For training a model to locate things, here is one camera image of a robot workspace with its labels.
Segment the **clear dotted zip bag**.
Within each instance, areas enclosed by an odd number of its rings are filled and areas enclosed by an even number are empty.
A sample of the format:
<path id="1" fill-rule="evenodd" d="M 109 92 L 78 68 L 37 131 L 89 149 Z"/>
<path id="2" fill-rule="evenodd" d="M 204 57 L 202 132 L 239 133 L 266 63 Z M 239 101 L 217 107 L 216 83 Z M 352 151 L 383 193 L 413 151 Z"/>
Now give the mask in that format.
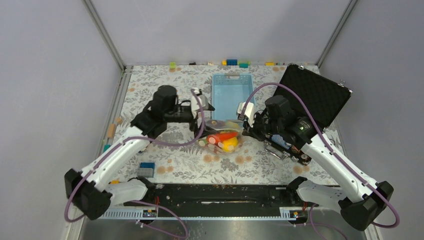
<path id="1" fill-rule="evenodd" d="M 243 129 L 239 122 L 211 119 L 205 122 L 197 144 L 217 155 L 231 154 L 241 149 L 244 143 Z"/>

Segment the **yellow bell pepper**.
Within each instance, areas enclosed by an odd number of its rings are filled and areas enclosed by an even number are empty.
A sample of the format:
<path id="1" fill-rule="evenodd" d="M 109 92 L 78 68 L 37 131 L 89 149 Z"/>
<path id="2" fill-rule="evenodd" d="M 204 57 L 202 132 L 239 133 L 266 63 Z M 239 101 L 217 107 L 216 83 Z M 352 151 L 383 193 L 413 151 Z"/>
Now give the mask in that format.
<path id="1" fill-rule="evenodd" d="M 224 140 L 222 142 L 221 149 L 224 152 L 231 153 L 231 152 L 233 152 L 236 149 L 236 147 L 238 146 L 238 144 L 239 144 L 238 138 L 237 137 L 232 137 L 232 138 L 229 138 L 229 139 Z"/>

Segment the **orange carrot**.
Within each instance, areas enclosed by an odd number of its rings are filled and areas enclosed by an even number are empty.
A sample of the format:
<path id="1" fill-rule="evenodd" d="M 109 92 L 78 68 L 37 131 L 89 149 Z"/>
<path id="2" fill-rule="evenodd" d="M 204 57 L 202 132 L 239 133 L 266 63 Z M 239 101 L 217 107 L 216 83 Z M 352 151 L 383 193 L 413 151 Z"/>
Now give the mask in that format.
<path id="1" fill-rule="evenodd" d="M 222 143 L 225 140 L 234 138 L 237 135 L 238 135 L 238 132 L 236 132 L 236 131 L 215 133 L 215 134 L 208 135 L 206 140 L 210 144 L 217 145 L 218 143 Z"/>

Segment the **light blue plastic basket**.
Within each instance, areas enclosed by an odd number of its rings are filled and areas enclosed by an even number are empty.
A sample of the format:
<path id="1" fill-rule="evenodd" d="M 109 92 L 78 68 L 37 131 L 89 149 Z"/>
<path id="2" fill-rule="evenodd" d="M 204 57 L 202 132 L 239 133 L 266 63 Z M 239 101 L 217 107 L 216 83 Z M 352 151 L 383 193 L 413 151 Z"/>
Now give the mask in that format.
<path id="1" fill-rule="evenodd" d="M 212 76 L 211 104 L 215 108 L 211 118 L 238 122 L 239 103 L 245 102 L 254 90 L 250 73 L 216 73 Z"/>

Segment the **black poker chip case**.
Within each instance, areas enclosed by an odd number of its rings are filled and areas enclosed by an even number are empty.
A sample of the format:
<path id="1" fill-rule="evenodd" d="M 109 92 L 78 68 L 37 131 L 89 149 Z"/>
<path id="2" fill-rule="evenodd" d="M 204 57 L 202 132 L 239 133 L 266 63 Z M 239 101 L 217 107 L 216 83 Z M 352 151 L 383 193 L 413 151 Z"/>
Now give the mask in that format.
<path id="1" fill-rule="evenodd" d="M 295 162 L 311 162 L 301 148 L 335 120 L 352 95 L 352 91 L 326 77 L 290 64 L 273 97 L 265 101 L 269 117 L 275 121 L 275 132 L 267 141 Z"/>

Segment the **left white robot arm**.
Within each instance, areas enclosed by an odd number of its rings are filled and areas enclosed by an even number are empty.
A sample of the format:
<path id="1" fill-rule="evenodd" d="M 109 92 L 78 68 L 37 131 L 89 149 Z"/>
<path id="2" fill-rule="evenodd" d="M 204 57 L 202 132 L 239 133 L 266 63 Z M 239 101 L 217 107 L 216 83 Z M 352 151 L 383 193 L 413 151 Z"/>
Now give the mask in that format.
<path id="1" fill-rule="evenodd" d="M 151 143 L 169 147 L 182 147 L 197 141 L 205 129 L 205 112 L 215 108 L 203 95 L 201 89 L 192 88 L 192 97 L 179 102 L 177 89 L 171 85 L 161 85 L 153 93 L 152 99 L 130 122 L 124 134 L 104 153 L 89 165 L 77 171 L 68 170 L 64 175 L 65 192 L 68 199 L 64 219 L 71 219 L 71 205 L 77 207 L 84 217 L 96 220 L 110 207 L 130 201 L 139 201 L 148 206 L 155 200 L 155 192 L 146 181 L 133 178 L 127 182 L 112 184 L 117 172 L 137 153 L 143 152 Z M 186 143 L 169 143 L 158 140 L 169 123 L 188 123 L 195 134 Z"/>

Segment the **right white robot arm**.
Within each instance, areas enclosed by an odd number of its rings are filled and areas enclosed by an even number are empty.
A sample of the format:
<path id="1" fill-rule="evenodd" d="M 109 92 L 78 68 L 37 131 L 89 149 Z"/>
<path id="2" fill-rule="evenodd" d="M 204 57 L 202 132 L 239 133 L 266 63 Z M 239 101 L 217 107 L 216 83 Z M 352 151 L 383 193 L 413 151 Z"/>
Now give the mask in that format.
<path id="1" fill-rule="evenodd" d="M 281 95 L 267 99 L 265 106 L 262 113 L 256 113 L 252 102 L 239 103 L 236 114 L 244 121 L 243 133 L 261 142 L 288 143 L 299 154 L 316 161 L 340 186 L 336 190 L 297 177 L 287 186 L 286 198 L 291 205 L 310 202 L 329 208 L 359 231 L 373 225 L 386 208 L 393 209 L 389 202 L 393 186 L 370 177 L 333 147 L 309 111 L 305 116 L 297 116 Z"/>

